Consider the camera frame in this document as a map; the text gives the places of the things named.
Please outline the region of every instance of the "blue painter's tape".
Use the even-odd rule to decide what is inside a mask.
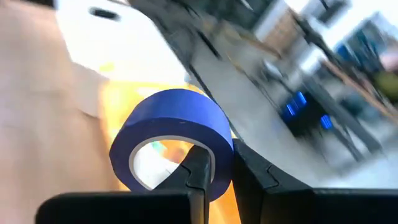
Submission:
[[[228,120],[211,99],[190,90],[164,90],[140,102],[116,136],[109,156],[116,176],[133,191],[145,191],[134,173],[134,156],[147,143],[184,140],[209,150],[210,200],[223,195],[232,178],[233,143]]]

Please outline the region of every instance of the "wooden surface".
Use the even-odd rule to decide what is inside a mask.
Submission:
[[[298,36],[294,15],[295,13],[291,8],[286,9],[263,42],[268,46],[272,46],[273,49],[281,54],[286,53]]]
[[[76,108],[54,12],[0,0],[0,34],[0,223],[33,223],[62,192],[117,189],[99,121]]]

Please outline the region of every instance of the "clamp jaw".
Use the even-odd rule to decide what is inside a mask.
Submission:
[[[233,184],[242,224],[390,223],[398,191],[313,189],[234,139]],[[39,208],[47,223],[208,223],[209,152],[193,146],[177,169],[146,193],[64,194]]]

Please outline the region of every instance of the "yellow surface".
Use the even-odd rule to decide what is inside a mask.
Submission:
[[[203,94],[201,90],[193,85],[173,86],[156,83],[107,82],[102,88],[100,98],[103,105],[102,114],[104,118],[102,125],[107,137],[108,148],[110,148],[121,126],[139,102],[158,91],[171,88],[184,88]],[[167,148],[163,151],[163,156],[178,163],[184,159],[192,146],[190,143],[181,141],[167,140],[160,142]],[[129,190],[121,182],[119,183],[119,188],[120,190]],[[240,223],[232,183],[223,196],[210,203],[209,223]]]
[[[376,77],[376,84],[390,100],[398,100],[398,76],[396,74],[382,72]]]

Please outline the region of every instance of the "orange object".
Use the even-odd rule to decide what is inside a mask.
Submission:
[[[102,126],[108,148],[110,148],[124,121],[139,102],[158,91],[170,88],[184,88],[203,94],[200,89],[188,84],[172,86],[156,83],[107,82],[102,88],[100,98],[102,102]],[[176,163],[181,163],[192,147],[190,143],[175,140],[164,140],[160,141],[160,143],[165,148],[162,151],[162,155]],[[121,182],[119,183],[119,188],[120,190],[128,190]],[[210,203],[209,223],[241,223],[232,183],[223,196]]]

